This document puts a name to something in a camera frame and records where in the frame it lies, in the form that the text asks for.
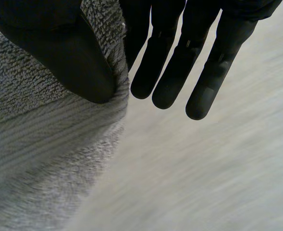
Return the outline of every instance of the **fingertip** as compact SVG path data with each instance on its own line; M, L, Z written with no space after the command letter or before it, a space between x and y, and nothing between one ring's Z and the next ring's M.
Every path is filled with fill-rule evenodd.
M190 105L186 105L186 115L193 120L202 120L208 114L208 111L202 110L202 108L194 108Z
M162 110L166 110L173 105L173 102L166 100L165 97L159 95L156 91L153 92L152 102L157 108Z
M197 84L186 105L187 116L193 120L204 119L209 113L216 94L217 92L213 89Z
M133 83L131 85L131 93L135 98L140 99L140 100L146 99L151 94L151 92L148 93L141 86L135 86L133 85Z

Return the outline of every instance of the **gray towel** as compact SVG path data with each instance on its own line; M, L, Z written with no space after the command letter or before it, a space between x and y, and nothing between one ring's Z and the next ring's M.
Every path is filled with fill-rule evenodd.
M85 0L115 97L97 105L64 89L0 33L0 231L65 228L88 196L123 131L128 74L117 0Z

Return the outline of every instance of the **white surface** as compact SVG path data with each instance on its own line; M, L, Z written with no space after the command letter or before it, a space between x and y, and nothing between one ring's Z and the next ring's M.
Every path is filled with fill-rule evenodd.
M71 230L283 231L283 2L193 121L185 105L216 26L169 110L131 97L118 154Z

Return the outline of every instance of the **hand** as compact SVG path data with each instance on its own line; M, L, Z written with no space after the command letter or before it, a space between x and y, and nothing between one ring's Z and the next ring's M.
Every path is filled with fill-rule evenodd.
M160 109L169 108L181 91L210 26L223 9L213 48L188 103L186 114L203 119L242 44L252 35L258 20L271 16L282 0L120 0L128 33L124 39L129 68L148 36L152 8L153 32L131 85L132 94L147 98L159 79L184 10L180 41L152 96Z
M116 78L82 0L0 0L0 31L46 68L71 92L94 103L115 93Z

